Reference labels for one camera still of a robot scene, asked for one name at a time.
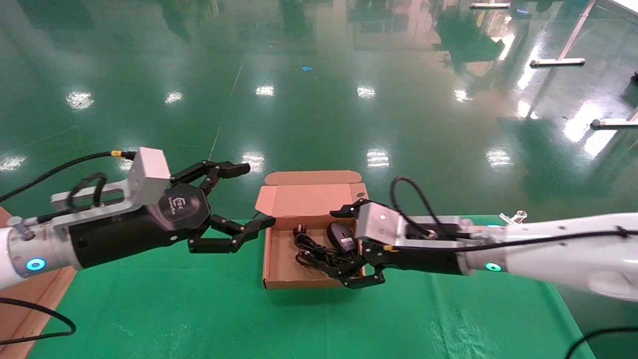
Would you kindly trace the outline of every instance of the open cardboard box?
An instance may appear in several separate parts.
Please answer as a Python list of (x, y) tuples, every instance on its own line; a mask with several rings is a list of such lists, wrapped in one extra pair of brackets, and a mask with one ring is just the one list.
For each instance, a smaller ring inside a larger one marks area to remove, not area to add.
[(367, 199), (361, 175), (353, 171), (274, 172), (266, 176), (255, 208), (277, 219), (266, 230), (263, 286), (266, 289), (342, 287), (340, 281), (295, 260), (299, 248), (293, 228), (303, 223), (315, 242), (332, 248), (326, 228), (332, 222), (346, 224), (354, 233), (354, 218), (334, 218), (330, 211), (360, 198)]

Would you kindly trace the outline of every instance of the green table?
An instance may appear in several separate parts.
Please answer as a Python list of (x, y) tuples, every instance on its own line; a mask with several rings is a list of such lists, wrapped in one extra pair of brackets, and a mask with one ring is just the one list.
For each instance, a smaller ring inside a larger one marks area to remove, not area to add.
[(581, 336), (556, 288), (534, 280), (387, 270), (358, 291), (266, 291), (262, 258), (260, 240), (233, 255), (178, 243), (81, 271), (58, 306), (78, 332), (30, 358), (539, 359)]

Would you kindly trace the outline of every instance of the light indicator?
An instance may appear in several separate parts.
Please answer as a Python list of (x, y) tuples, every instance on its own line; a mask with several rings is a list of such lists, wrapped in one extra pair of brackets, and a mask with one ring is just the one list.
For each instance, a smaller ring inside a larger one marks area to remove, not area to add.
[(27, 269), (30, 271), (38, 271), (44, 268), (45, 265), (47, 265), (47, 262), (45, 262), (44, 259), (34, 258), (27, 262)]
[(492, 262), (487, 262), (485, 264), (485, 268), (487, 268), (487, 270), (491, 270), (491, 271), (501, 271), (501, 266), (496, 264), (496, 263), (492, 263)]

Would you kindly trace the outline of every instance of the metal table leg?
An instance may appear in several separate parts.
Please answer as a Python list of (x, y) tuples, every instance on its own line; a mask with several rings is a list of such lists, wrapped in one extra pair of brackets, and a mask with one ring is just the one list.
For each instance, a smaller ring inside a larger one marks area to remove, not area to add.
[(565, 47), (563, 47), (563, 50), (560, 52), (560, 55), (558, 55), (558, 57), (556, 59), (533, 60), (530, 63), (530, 67), (582, 66), (582, 65), (585, 65), (585, 59), (583, 59), (581, 57), (574, 57), (574, 58), (566, 59), (565, 56), (567, 56), (567, 52), (569, 52), (569, 49), (574, 44), (574, 40), (576, 40), (576, 37), (578, 37), (578, 33), (581, 32), (582, 25), (585, 23), (585, 20), (587, 20), (587, 17), (589, 17), (590, 11), (594, 7), (595, 3), (596, 3), (596, 0), (590, 0), (589, 1), (589, 3), (587, 4), (587, 7), (585, 7), (585, 10), (582, 12), (580, 18), (578, 19), (578, 22), (576, 23), (576, 26), (574, 27), (574, 30), (572, 31), (572, 34), (569, 36), (569, 39), (567, 39), (567, 43), (565, 44)]
[(496, 0), (489, 0), (489, 3), (472, 3), (470, 9), (509, 9), (510, 3), (497, 3)]
[(595, 119), (591, 125), (596, 128), (638, 126), (638, 107), (636, 107), (632, 114), (627, 118)]

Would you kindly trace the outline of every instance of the box lid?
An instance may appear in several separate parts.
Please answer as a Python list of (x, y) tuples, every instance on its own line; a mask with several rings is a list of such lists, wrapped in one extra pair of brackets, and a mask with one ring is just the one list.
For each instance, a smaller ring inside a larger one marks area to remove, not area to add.
[(274, 172), (266, 176), (255, 209), (276, 218), (329, 215), (367, 198), (360, 181), (354, 171)]

